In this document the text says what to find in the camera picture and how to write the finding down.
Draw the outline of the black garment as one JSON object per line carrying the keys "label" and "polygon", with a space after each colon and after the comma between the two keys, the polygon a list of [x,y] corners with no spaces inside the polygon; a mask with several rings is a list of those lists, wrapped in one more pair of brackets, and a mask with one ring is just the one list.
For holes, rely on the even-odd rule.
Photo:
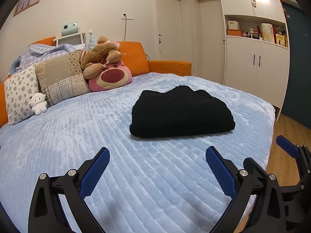
{"label": "black garment", "polygon": [[165,93],[144,90],[132,108],[129,129],[135,137],[164,138],[225,133],[235,125],[223,101],[180,85]]}

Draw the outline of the light blue quilted bed cover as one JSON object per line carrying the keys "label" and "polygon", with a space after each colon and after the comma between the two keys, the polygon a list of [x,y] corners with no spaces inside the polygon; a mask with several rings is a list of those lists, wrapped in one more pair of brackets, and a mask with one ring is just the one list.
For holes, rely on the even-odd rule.
{"label": "light blue quilted bed cover", "polygon": [[[131,111],[144,90],[187,85],[226,103],[229,133],[140,139],[130,134]],[[45,113],[1,128],[1,203],[27,232],[32,195],[41,173],[61,176],[102,147],[110,162],[86,203],[106,232],[209,232],[230,203],[205,158],[218,152],[242,168],[245,158],[266,167],[275,110],[251,94],[194,76],[148,73],[131,84],[60,102]]]}

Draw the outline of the small white plush toy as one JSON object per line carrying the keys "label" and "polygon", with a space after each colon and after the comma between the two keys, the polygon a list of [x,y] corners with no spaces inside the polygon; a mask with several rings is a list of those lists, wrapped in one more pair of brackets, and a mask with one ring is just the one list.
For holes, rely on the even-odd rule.
{"label": "small white plush toy", "polygon": [[32,112],[37,116],[47,111],[46,95],[43,93],[35,93],[31,97]]}

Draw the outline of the beige patchwork pillow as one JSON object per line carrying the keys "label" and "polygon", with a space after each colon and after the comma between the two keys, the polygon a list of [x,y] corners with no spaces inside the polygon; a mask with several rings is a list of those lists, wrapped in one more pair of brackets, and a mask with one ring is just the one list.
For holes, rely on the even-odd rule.
{"label": "beige patchwork pillow", "polygon": [[75,50],[35,65],[38,82],[49,107],[90,92],[80,67],[81,52]]}

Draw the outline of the floral white pillow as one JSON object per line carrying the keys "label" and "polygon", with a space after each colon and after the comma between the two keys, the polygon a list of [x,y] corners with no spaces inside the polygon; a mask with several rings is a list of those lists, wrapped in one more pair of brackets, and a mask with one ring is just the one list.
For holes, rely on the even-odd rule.
{"label": "floral white pillow", "polygon": [[35,64],[4,81],[8,124],[15,125],[32,116],[31,97],[39,92]]}

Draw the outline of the pink bear plush pillow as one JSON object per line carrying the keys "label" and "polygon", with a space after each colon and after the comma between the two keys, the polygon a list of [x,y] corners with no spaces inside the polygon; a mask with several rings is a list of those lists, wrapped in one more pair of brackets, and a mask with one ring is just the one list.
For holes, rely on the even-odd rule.
{"label": "pink bear plush pillow", "polygon": [[89,80],[91,91],[104,91],[128,85],[132,82],[131,71],[123,61],[109,64],[96,77]]}

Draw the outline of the yellow book on shelf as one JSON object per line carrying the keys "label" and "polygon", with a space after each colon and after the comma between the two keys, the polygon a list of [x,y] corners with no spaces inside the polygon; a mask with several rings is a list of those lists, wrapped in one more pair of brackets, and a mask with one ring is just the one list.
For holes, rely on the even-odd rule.
{"label": "yellow book on shelf", "polygon": [[276,34],[276,44],[286,47],[286,38],[282,34]]}

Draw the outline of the white paper package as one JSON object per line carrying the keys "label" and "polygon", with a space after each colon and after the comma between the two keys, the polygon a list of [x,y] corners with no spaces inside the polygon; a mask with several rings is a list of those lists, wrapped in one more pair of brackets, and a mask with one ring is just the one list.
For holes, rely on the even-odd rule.
{"label": "white paper package", "polygon": [[261,23],[261,36],[264,41],[274,43],[273,26],[269,23]]}

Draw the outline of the white wardrobe cabinet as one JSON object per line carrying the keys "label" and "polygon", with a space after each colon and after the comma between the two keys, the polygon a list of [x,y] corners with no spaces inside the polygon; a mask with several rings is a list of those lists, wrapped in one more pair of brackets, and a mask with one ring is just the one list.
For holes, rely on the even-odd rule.
{"label": "white wardrobe cabinet", "polygon": [[[286,96],[290,67],[288,28],[280,0],[220,0],[225,24],[226,86],[262,98],[279,117]],[[227,35],[227,19],[239,22],[242,37]],[[273,26],[274,43],[264,41],[261,23]],[[276,44],[276,34],[286,47]]]}

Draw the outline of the orange storage box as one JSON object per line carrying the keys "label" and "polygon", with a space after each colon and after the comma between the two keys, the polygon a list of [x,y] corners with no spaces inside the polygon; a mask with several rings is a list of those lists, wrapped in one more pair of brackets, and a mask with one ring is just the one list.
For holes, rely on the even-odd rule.
{"label": "orange storage box", "polygon": [[242,37],[243,31],[242,30],[235,30],[235,29],[227,29],[228,36],[239,36]]}

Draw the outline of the white bedside shelf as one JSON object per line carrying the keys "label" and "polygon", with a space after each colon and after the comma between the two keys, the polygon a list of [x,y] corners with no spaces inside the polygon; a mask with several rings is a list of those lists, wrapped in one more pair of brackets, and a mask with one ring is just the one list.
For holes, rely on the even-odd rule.
{"label": "white bedside shelf", "polygon": [[53,40],[54,44],[56,46],[61,44],[70,44],[70,45],[80,45],[86,43],[86,33],[85,32],[79,32],[75,34],[70,34],[67,36],[62,36],[60,38],[55,38]]}

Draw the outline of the white container on shelf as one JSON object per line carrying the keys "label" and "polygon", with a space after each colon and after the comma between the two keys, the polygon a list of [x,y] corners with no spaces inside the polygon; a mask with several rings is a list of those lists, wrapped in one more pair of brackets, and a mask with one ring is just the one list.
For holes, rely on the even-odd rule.
{"label": "white container on shelf", "polygon": [[227,26],[229,30],[240,30],[239,22],[234,19],[227,19]]}

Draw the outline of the white door left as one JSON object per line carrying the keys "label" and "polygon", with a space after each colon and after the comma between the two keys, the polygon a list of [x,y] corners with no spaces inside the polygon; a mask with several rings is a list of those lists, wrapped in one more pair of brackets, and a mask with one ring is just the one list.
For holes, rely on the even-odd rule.
{"label": "white door left", "polygon": [[159,53],[162,60],[182,61],[183,23],[181,0],[156,0]]}

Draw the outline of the white door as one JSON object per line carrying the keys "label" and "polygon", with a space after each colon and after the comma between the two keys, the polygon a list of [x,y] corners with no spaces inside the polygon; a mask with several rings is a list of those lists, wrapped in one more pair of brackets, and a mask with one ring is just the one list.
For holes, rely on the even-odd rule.
{"label": "white door", "polygon": [[156,0],[159,53],[162,60],[182,61],[183,23],[181,0]]}
{"label": "white door", "polygon": [[225,27],[220,0],[193,0],[198,77],[223,84]]}

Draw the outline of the white door right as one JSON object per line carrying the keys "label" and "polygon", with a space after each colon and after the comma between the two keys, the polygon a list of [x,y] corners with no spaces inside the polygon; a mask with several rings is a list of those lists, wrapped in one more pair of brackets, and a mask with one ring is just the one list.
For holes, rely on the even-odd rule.
{"label": "white door right", "polygon": [[223,84],[225,27],[220,0],[193,0],[198,77]]}

